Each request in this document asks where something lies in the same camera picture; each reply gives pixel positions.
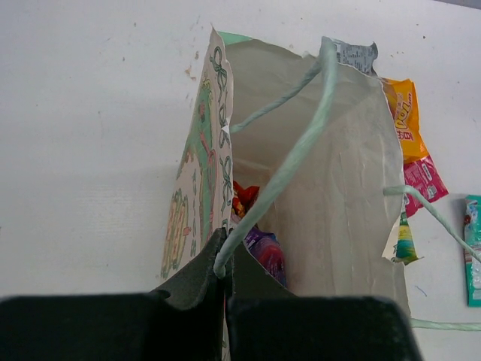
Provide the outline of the green snack packet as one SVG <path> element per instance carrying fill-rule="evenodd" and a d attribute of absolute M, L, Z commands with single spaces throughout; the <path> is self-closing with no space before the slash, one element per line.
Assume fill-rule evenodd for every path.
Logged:
<path fill-rule="evenodd" d="M 394 253 L 391 258 L 392 262 L 409 265 L 410 263 L 421 259 L 421 257 L 418 257 L 415 249 L 406 211 L 401 212 L 398 227 L 395 231 L 395 240 L 396 242 L 393 247 Z"/>

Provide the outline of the purple snack packet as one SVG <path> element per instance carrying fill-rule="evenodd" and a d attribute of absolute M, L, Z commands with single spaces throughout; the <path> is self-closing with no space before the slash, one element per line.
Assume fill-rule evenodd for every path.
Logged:
<path fill-rule="evenodd" d="M 278 283 L 287 287 L 284 253 L 274 233 L 254 226 L 244 238 L 244 245 Z"/>

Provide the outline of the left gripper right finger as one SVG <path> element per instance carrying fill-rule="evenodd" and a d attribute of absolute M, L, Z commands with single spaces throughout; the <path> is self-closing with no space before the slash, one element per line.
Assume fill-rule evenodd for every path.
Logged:
<path fill-rule="evenodd" d="M 378 296 L 299 297 L 244 246 L 228 268 L 232 360 L 421 360 L 408 319 Z"/>

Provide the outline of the green paper bag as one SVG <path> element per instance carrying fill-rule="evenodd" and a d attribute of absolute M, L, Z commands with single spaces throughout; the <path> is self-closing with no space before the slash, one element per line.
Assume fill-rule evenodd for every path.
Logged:
<path fill-rule="evenodd" d="M 260 187 L 244 218 L 232 211 L 233 181 Z M 406 196 L 421 199 L 404 182 L 383 85 L 341 65 L 330 38 L 302 57 L 211 32 L 168 207 L 162 284 L 226 231 L 213 273 L 224 285 L 220 360 L 232 360 L 228 268 L 255 226 L 276 235 L 296 296 L 378 296 L 400 307 L 412 331 L 479 330 L 411 316 L 404 264 L 389 256 Z"/>

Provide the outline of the red snack packet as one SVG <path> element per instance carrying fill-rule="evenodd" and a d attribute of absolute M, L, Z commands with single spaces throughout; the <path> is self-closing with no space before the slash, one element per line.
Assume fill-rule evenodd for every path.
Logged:
<path fill-rule="evenodd" d="M 260 187 L 249 186 L 243 188 L 238 182 L 233 181 L 234 196 L 232 199 L 232 211 L 239 217 L 244 218 L 246 213 L 256 203 Z"/>

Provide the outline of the orange yellow snack packet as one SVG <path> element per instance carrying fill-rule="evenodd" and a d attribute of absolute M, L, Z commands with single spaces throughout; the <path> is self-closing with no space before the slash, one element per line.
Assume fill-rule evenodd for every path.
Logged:
<path fill-rule="evenodd" d="M 383 91 L 395 124 L 405 163 L 415 162 L 428 155 L 420 134 L 419 105 L 415 83 L 411 79 L 383 78 Z"/>

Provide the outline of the teal candy packet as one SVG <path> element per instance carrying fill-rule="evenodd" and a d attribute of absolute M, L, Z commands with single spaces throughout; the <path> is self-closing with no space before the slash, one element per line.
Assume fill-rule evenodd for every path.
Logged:
<path fill-rule="evenodd" d="M 469 195 L 465 198 L 464 241 L 480 258 L 480 196 Z M 467 305 L 480 307 L 480 261 L 471 253 L 464 252 L 467 284 Z"/>

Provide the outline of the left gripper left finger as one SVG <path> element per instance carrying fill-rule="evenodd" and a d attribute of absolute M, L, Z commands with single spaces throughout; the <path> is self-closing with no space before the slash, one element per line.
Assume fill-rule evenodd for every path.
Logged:
<path fill-rule="evenodd" d="M 1 300 L 3 360 L 220 360 L 224 285 L 217 229 L 199 255 L 148 293 Z"/>

